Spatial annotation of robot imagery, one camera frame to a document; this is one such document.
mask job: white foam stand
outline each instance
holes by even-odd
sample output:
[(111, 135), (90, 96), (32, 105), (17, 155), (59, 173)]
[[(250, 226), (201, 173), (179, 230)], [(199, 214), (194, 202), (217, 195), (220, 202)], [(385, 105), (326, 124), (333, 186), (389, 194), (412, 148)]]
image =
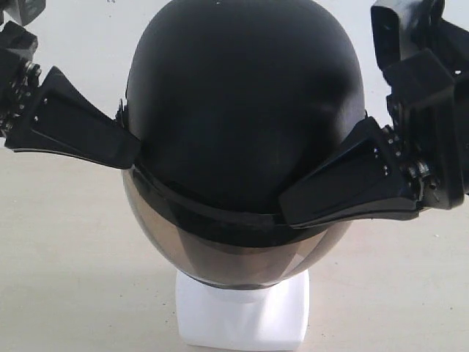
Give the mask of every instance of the white foam stand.
[(309, 274), (263, 290), (222, 290), (178, 272), (179, 333), (192, 346), (234, 351), (296, 351), (309, 316)]

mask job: white floor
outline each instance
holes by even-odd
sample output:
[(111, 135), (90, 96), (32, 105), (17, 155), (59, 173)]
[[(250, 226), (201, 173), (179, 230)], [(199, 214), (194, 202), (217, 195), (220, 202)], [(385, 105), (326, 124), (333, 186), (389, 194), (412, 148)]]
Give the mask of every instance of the white floor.
[[(367, 109), (387, 122), (373, 1), (320, 3), (350, 33)], [(447, 3), (446, 17), (469, 28), (469, 3)], [(48, 0), (30, 26), (40, 37), (36, 61), (59, 66), (113, 116), (136, 41), (163, 4)], [(0, 160), (0, 351), (205, 351), (178, 338), (175, 270), (141, 233), (118, 172), (5, 149)], [(467, 351), (468, 214), (469, 203), (409, 223), (355, 223), (311, 269), (311, 321), (300, 352)]]

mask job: helmet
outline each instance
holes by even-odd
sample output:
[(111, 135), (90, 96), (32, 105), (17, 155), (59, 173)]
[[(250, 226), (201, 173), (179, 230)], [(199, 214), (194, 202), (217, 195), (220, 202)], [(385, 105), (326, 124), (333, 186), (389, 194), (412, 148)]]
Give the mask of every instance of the helmet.
[(267, 287), (306, 270), (348, 223), (294, 230), (278, 197), (365, 116), (349, 37), (310, 0), (173, 0), (133, 59), (123, 172), (136, 218), (207, 285)]

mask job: white background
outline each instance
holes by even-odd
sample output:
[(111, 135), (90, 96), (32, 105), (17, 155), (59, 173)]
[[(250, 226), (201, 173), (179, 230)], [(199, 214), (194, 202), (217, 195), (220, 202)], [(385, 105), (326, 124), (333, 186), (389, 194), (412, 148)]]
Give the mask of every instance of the white background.
[[(469, 2), (446, 18), (469, 29)], [(319, 1), (361, 61), (366, 107), (387, 123), (369, 1)], [(114, 116), (136, 43), (165, 3), (48, 0), (29, 29), (35, 61), (60, 67)], [(174, 268), (130, 212), (120, 174), (52, 155), (0, 150), (0, 351), (186, 352), (174, 315)], [(469, 207), (420, 219), (356, 222), (311, 269), (300, 352), (469, 350)]]

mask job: white surface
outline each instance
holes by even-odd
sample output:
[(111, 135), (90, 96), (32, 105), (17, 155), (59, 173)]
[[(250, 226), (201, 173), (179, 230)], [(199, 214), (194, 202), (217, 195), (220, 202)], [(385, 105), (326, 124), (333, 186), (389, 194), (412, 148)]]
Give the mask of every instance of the white surface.
[[(37, 61), (58, 65), (105, 113), (123, 96), (133, 48), (156, 0), (48, 0), (30, 28)], [(382, 122), (373, 1), (322, 0), (357, 49), (367, 109)], [(469, 28), (469, 2), (446, 17)], [(0, 351), (206, 352), (174, 314), (175, 269), (142, 235), (120, 173), (51, 155), (0, 150)], [(469, 205), (410, 223), (355, 223), (310, 271), (300, 352), (467, 351)]]
[(296, 351), (308, 325), (308, 271), (264, 290), (220, 290), (178, 271), (176, 308), (179, 333), (188, 345)]

